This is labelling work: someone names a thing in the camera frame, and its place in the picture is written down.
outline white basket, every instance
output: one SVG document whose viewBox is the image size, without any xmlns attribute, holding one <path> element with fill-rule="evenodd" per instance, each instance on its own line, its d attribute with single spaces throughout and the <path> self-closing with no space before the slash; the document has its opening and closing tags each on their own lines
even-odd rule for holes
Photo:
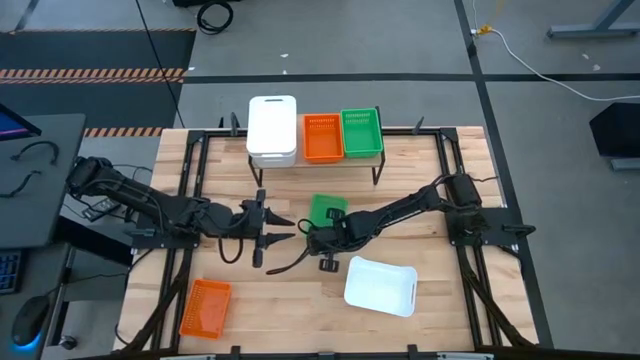
<svg viewBox="0 0 640 360">
<path fill-rule="evenodd" d="M 256 96 L 249 102 L 247 151 L 257 167 L 290 167 L 296 162 L 297 109 L 293 96 Z"/>
<path fill-rule="evenodd" d="M 418 273 L 354 256 L 349 263 L 344 300 L 347 304 L 409 317 L 415 310 Z"/>
</svg>

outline desk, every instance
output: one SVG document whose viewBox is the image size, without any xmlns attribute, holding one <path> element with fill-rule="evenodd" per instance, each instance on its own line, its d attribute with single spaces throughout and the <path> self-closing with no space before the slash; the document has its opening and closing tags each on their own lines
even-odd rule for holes
<svg viewBox="0 0 640 360">
<path fill-rule="evenodd" d="M 26 267 L 20 291 L 0 296 L 0 359 L 3 360 L 39 359 L 45 346 L 58 344 L 68 306 L 63 300 L 63 287 L 49 296 L 49 313 L 33 349 L 16 351 L 10 334 L 13 319 L 25 301 L 67 281 L 72 246 L 124 265 L 131 264 L 128 246 L 59 216 L 66 193 L 65 179 L 80 148 L 85 116 L 32 116 L 27 120 L 42 130 L 42 136 L 0 142 L 0 191 L 13 190 L 32 170 L 42 171 L 18 195 L 0 199 L 0 246 L 32 247 L 25 250 Z M 53 151 L 48 146 L 27 150 L 17 162 L 9 159 L 25 145 L 43 140 L 59 146 L 56 165 L 49 164 Z"/>
<path fill-rule="evenodd" d="M 476 178 L 494 176 L 483 128 L 459 127 L 457 133 L 467 172 Z M 170 194 L 177 192 L 186 137 L 187 130 L 163 132 L 152 187 Z M 440 174 L 433 137 L 385 136 L 384 140 L 387 162 L 377 186 L 371 183 L 369 168 L 267 171 L 267 206 L 281 216 L 297 220 L 308 217 L 313 193 L 327 193 L 347 198 L 349 212 L 375 209 L 415 192 Z M 192 160 L 192 173 L 197 154 L 198 151 Z M 191 189 L 194 178 L 190 176 Z M 476 185 L 485 207 L 501 206 L 496 181 Z M 213 138 L 203 196 L 238 211 L 240 201 L 253 198 L 257 189 L 247 164 L 245 138 Z M 282 228 L 267 227 L 269 230 Z M 224 334 L 217 341 L 182 337 L 181 354 L 229 353 L 233 345 L 241 346 L 242 353 L 405 352 L 407 344 L 416 344 L 420 351 L 473 349 L 456 251 L 449 244 L 442 213 L 416 216 L 385 229 L 359 252 L 338 255 L 341 266 L 337 274 L 319 271 L 319 258 L 310 257 L 283 274 L 265 275 L 266 270 L 288 265 L 300 254 L 305 246 L 300 234 L 269 247 L 261 269 L 251 267 L 248 250 L 238 263 L 224 264 L 216 241 L 202 238 L 194 251 L 190 285 L 196 278 L 232 283 Z M 225 251 L 233 254 L 237 242 L 228 240 L 225 246 Z M 165 255 L 165 251 L 154 251 L 129 277 L 119 322 L 125 340 L 136 334 L 157 304 Z M 354 255 L 416 268 L 419 282 L 413 316 L 394 317 L 344 302 L 348 261 Z M 485 247 L 485 259 L 496 302 L 522 335 L 535 342 L 518 261 L 490 247 Z M 488 339 L 486 316 L 481 303 L 477 303 L 483 338 Z M 169 309 L 162 347 L 169 346 L 173 314 Z M 116 340 L 114 347 L 122 346 Z"/>
</svg>

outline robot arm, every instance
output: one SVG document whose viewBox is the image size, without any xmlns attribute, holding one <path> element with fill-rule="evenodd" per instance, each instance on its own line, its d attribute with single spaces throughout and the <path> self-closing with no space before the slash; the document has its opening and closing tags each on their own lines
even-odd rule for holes
<svg viewBox="0 0 640 360">
<path fill-rule="evenodd" d="M 438 194 L 444 184 L 452 201 Z M 375 211 L 357 211 L 348 215 L 329 209 L 327 217 L 333 226 L 316 227 L 310 224 L 307 246 L 310 255 L 333 255 L 357 251 L 385 228 L 427 211 L 457 211 L 473 217 L 482 205 L 480 195 L 469 175 L 449 175 L 436 178 L 418 192 Z"/>
<path fill-rule="evenodd" d="M 67 178 L 74 198 L 104 195 L 147 215 L 163 235 L 203 234 L 207 237 L 254 239 L 253 266 L 262 266 L 262 250 L 294 234 L 262 234 L 263 224 L 293 226 L 264 207 L 265 192 L 244 200 L 242 213 L 234 214 L 206 198 L 172 196 L 131 180 L 115 170 L 105 158 L 78 157 Z"/>
</svg>

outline black desk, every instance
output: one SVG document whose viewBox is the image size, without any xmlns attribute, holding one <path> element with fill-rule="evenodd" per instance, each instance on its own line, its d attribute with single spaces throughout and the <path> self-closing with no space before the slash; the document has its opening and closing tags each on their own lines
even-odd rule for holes
<svg viewBox="0 0 640 360">
<path fill-rule="evenodd" d="M 123 265 L 131 264 L 131 248 L 74 221 L 60 216 L 65 179 L 73 168 L 85 125 L 84 115 L 28 117 L 42 136 L 0 142 L 0 191 L 9 192 L 32 170 L 22 192 L 0 199 L 0 248 L 25 248 L 26 267 L 16 294 L 0 296 L 0 359 L 39 359 L 45 346 L 57 345 L 68 303 L 64 287 L 49 296 L 52 306 L 39 341 L 30 349 L 18 349 L 11 341 L 13 319 L 24 302 L 65 283 L 70 275 L 71 249 L 77 248 Z M 33 147 L 18 162 L 9 159 L 25 145 L 50 140 L 60 147 L 57 165 L 50 165 L 53 151 L 46 145 Z"/>
</svg>

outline green plastic basket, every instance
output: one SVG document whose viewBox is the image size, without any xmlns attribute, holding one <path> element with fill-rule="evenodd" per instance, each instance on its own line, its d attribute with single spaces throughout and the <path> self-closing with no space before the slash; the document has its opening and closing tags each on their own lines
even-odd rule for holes
<svg viewBox="0 0 640 360">
<path fill-rule="evenodd" d="M 374 157 L 382 152 L 382 132 L 376 109 L 342 110 L 340 118 L 346 157 Z"/>
<path fill-rule="evenodd" d="M 333 220 L 327 217 L 327 209 L 340 209 L 346 213 L 348 205 L 349 202 L 339 196 L 313 194 L 309 220 L 318 227 L 331 226 L 333 225 Z"/>
</svg>

